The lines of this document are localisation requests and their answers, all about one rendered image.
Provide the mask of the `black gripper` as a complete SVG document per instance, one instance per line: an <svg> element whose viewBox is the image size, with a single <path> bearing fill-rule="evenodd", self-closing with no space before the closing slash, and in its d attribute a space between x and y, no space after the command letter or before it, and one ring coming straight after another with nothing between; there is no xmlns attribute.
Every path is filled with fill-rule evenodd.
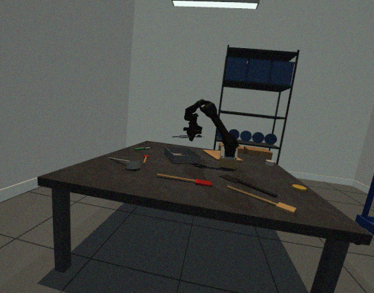
<svg viewBox="0 0 374 293"><path fill-rule="evenodd" d="M190 136L189 140L192 142L195 135L201 134L201 130L196 130L196 122L189 122L188 124L189 127L184 127L184 131L187 131L187 134Z"/></svg>

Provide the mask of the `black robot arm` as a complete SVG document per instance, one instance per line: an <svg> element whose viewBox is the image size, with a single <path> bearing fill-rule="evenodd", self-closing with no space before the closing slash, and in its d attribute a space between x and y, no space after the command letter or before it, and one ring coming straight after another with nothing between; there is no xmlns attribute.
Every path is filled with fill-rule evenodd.
<svg viewBox="0 0 374 293"><path fill-rule="evenodd" d="M205 106L202 107L202 105ZM225 156L235 157L235 153L237 147L239 147L239 143L237 142L237 139L228 132L228 130L222 123L221 119L217 115L217 108L213 102L204 99L198 100L194 105L186 108L184 119L190 122L197 122L197 116L199 115L197 113L192 114L196 112L197 108L200 108L200 110L214 122L214 125L222 136L221 141L224 145Z"/></svg>

